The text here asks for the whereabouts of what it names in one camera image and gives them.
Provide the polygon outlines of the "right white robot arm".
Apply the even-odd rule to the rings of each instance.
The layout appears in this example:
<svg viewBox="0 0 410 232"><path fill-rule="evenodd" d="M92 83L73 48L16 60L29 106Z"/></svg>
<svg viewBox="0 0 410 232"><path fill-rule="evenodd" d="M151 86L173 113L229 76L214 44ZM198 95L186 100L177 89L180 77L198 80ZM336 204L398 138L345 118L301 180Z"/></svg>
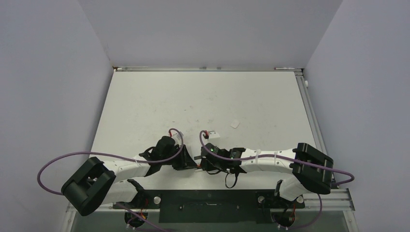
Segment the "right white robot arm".
<svg viewBox="0 0 410 232"><path fill-rule="evenodd" d="M230 150L207 143L201 147L200 166L204 171L218 170L239 176L251 172L275 172L287 178L277 182L274 203L287 206L305 193L327 195L331 192L334 161L306 143L282 151L259 151L236 147Z"/></svg>

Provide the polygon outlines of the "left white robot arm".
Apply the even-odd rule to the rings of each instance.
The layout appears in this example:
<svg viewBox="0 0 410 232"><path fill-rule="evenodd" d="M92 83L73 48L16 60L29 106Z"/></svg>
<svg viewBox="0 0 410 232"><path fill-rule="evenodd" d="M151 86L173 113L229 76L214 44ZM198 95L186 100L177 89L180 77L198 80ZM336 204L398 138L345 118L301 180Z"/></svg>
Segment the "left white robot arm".
<svg viewBox="0 0 410 232"><path fill-rule="evenodd" d="M177 171L198 166L178 135L161 137L138 157L140 161L101 161L91 157L63 184L61 193L82 216L108 203L127 203L138 208L144 201L144 188L136 177L153 175L164 165Z"/></svg>

